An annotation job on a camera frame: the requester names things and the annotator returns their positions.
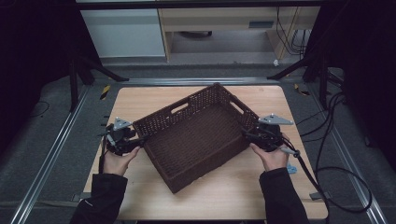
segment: wicker basket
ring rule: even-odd
[[[258,118],[215,83],[135,121],[133,126],[139,137],[148,135],[145,150],[176,193],[246,149],[248,142],[241,128],[252,128]]]

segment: white cabinet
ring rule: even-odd
[[[164,59],[163,37],[157,9],[83,10],[81,14],[102,62],[142,57]]]

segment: wire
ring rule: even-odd
[[[103,136],[103,139],[102,139],[102,152],[101,152],[101,156],[99,157],[99,165],[98,165],[99,174],[103,173],[104,164],[105,164],[105,155],[108,152],[108,150],[106,150],[107,133],[103,134],[102,136]]]
[[[279,20],[279,7],[276,8],[276,33],[277,33],[277,36],[279,37],[280,41],[282,41],[283,46],[285,47],[285,49],[288,52],[288,54],[290,54],[290,55],[299,55],[296,52],[291,53],[289,51],[288,46],[289,46],[290,49],[292,49],[292,48],[290,47],[290,44],[289,44],[288,40],[286,40],[286,42],[285,42],[283,40],[283,38],[280,36],[279,31],[278,31],[278,25],[280,26],[280,29],[283,31],[283,35],[285,37],[287,37],[287,35],[285,33],[285,30],[283,29],[283,26],[282,26],[282,24],[280,23],[280,20]]]
[[[325,110],[320,110],[318,113],[316,113],[316,114],[314,114],[314,115],[311,115],[311,116],[309,116],[308,118],[303,119],[303,120],[297,122],[296,125],[299,125],[299,124],[301,124],[301,123],[303,123],[303,122],[305,122],[305,121],[307,121],[307,120],[309,120],[309,119],[312,119],[314,116],[316,116],[316,115],[318,115],[318,114],[320,114],[320,113],[322,113],[322,112],[324,112],[324,111],[325,111]]]
[[[349,175],[353,175],[355,178],[357,178],[363,185],[364,187],[367,188],[368,194],[369,194],[369,202],[367,203],[366,206],[364,206],[362,209],[358,209],[358,210],[354,210],[354,209],[349,209],[349,208],[345,208],[343,206],[341,206],[340,204],[336,203],[335,201],[333,201],[332,199],[329,199],[329,202],[331,202],[332,204],[334,204],[336,207],[349,212],[349,213],[363,213],[366,212],[370,207],[371,204],[373,203],[373,193],[370,191],[369,186],[367,185],[367,183],[358,175],[352,173],[351,171],[348,171],[347,169],[341,168],[341,167],[336,167],[336,166],[326,166],[326,167],[321,167],[319,169],[317,169],[317,173],[324,171],[324,170],[339,170],[345,173],[348,173]]]
[[[318,192],[320,193],[320,195],[322,196],[322,198],[324,199],[324,201],[328,201],[329,203],[335,205],[336,207],[338,207],[338,208],[340,208],[340,209],[342,209],[342,210],[344,210],[344,211],[346,211],[346,212],[354,213],[354,214],[359,214],[359,213],[366,212],[366,211],[371,207],[371,204],[372,204],[372,202],[373,202],[373,194],[372,194],[372,192],[370,191],[370,188],[368,187],[367,183],[365,183],[364,180],[363,180],[361,177],[359,177],[358,175],[356,175],[356,174],[352,173],[351,171],[348,171],[347,169],[342,168],[342,167],[328,166],[328,167],[321,167],[321,168],[319,168],[319,161],[320,161],[321,153],[322,153],[322,151],[323,151],[324,142],[325,142],[325,140],[326,140],[328,134],[331,132],[331,130],[332,130],[332,128],[333,128],[333,125],[334,125],[334,111],[335,111],[336,106],[339,105],[339,103],[341,103],[341,102],[344,101],[344,99],[339,100],[339,98],[340,98],[341,96],[343,96],[343,95],[344,95],[344,93],[341,91],[341,92],[336,93],[336,94],[331,98],[331,100],[330,100],[330,102],[329,102],[329,106],[328,106],[328,108],[329,108],[328,115],[327,115],[325,121],[319,126],[320,128],[323,127],[323,125],[328,121],[328,125],[327,125],[327,129],[326,129],[326,131],[325,131],[325,134],[323,134],[323,136],[320,138],[322,141],[321,141],[321,143],[320,143],[320,147],[319,147],[319,151],[318,151],[318,156],[317,156],[317,161],[316,161],[316,165],[315,165],[314,174],[315,174],[315,178],[316,178],[317,181],[318,181],[318,173],[319,173],[319,172],[322,172],[322,171],[324,171],[324,170],[337,170],[337,171],[343,171],[343,172],[348,173],[349,175],[353,175],[355,178],[357,178],[357,179],[363,184],[364,187],[367,188],[367,191],[368,191],[368,193],[369,193],[369,202],[368,202],[362,209],[357,209],[357,210],[349,209],[349,208],[343,207],[342,205],[340,205],[339,203],[336,203],[336,202],[333,201],[332,199],[327,199],[327,198],[324,197],[323,190],[322,190],[322,188],[321,188],[321,185],[319,184],[319,181],[318,181],[318,182],[315,182],[315,181],[311,180],[310,176],[309,176],[308,178],[311,180],[311,182],[313,183],[313,185],[314,185],[317,189],[319,189],[319,190],[321,191],[321,192],[320,192],[320,191],[318,191]],[[302,123],[302,122],[304,122],[304,121],[306,121],[306,120],[308,120],[308,119],[311,119],[311,118],[313,118],[315,115],[310,116],[310,117],[307,118],[307,119],[303,119],[303,120],[300,121],[299,123]]]
[[[329,206],[329,201],[327,197],[325,196],[322,188],[320,185],[315,181],[314,177],[311,175],[311,173],[308,171],[308,168],[305,165],[305,162],[303,158],[300,156],[300,152],[294,147],[294,145],[291,143],[291,141],[287,138],[282,137],[283,143],[290,148],[291,150],[295,151],[296,153],[293,155],[295,158],[297,158],[298,162],[301,164],[301,167],[303,168],[303,171],[305,175],[308,177],[309,181],[312,183],[312,185],[315,187],[315,189],[318,191],[320,194],[321,198],[323,199],[324,204],[326,205],[328,215],[326,217],[326,224],[330,223],[330,206]]]
[[[39,102],[37,102],[37,103],[38,103],[38,104],[39,104],[39,103],[45,104],[45,105],[47,105],[47,107],[44,109],[43,112],[38,113],[38,114],[36,114],[36,115],[31,115],[31,116],[29,116],[29,118],[35,118],[35,117],[41,116],[41,115],[43,115],[44,113],[46,113],[46,112],[50,109],[50,104],[49,104],[48,102],[39,101]]]
[[[304,143],[308,143],[308,142],[316,142],[316,141],[318,141],[318,140],[321,140],[321,139],[323,139],[323,137],[320,137],[320,138],[317,138],[317,139],[309,139],[309,140],[304,140],[303,142],[304,142]]]
[[[283,36],[285,36],[286,40],[283,40],[283,38],[281,37],[281,34],[279,33],[278,26],[280,26],[280,30],[282,31]],[[306,48],[306,45],[305,45],[306,31],[304,30],[302,41],[301,41],[301,45],[298,46],[298,45],[294,44],[296,36],[298,34],[298,30],[295,30],[294,34],[293,34],[293,37],[291,39],[291,45],[290,45],[290,43],[289,43],[289,41],[287,39],[287,35],[285,33],[285,29],[283,28],[283,25],[282,25],[282,23],[280,22],[280,19],[279,19],[279,7],[276,8],[276,34],[279,37],[280,41],[283,43],[283,46],[285,47],[285,49],[288,52],[288,54],[290,54],[290,55],[299,55],[300,59],[302,59],[302,57],[304,57],[304,51],[305,51],[305,48]]]

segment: wooden tabletop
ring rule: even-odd
[[[174,103],[204,87],[142,87],[123,88],[110,115],[134,121]],[[226,86],[260,117],[274,113],[293,120],[282,89],[278,86]],[[307,167],[311,165],[295,125],[283,125],[285,133],[295,148],[301,151]],[[84,192],[91,191],[92,174],[98,173],[101,147],[93,162]],[[297,159],[290,157],[297,167],[291,180],[305,207],[308,218],[323,219],[327,210],[322,200],[312,201],[310,193],[316,192]],[[129,165],[125,177],[128,186],[119,219],[123,220],[193,220],[193,219],[265,219],[264,198],[259,184],[263,171],[261,159],[247,148],[224,165],[195,180],[186,188],[173,194],[142,148]]]

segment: tripod leg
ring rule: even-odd
[[[91,61],[91,60],[89,60],[89,59],[87,59],[87,58],[79,57],[79,59],[80,59],[83,63],[87,64],[89,67],[98,70],[99,72],[105,74],[106,76],[111,77],[111,78],[114,79],[115,81],[122,82],[122,81],[128,81],[128,80],[129,80],[129,78],[120,77],[120,76],[118,76],[118,75],[112,73],[111,71],[105,69],[103,66],[101,66],[101,65],[99,65],[99,64],[96,64],[96,63],[94,63],[93,61]]]
[[[289,66],[288,68],[286,68],[285,70],[281,71],[280,73],[268,77],[267,79],[275,79],[275,80],[279,80],[282,77],[287,76],[289,73],[295,71],[296,69],[303,67],[303,66],[308,66],[314,59],[315,59],[315,55],[314,53],[309,54],[309,56],[303,57],[300,61],[298,61],[297,63],[292,64],[291,66]]]

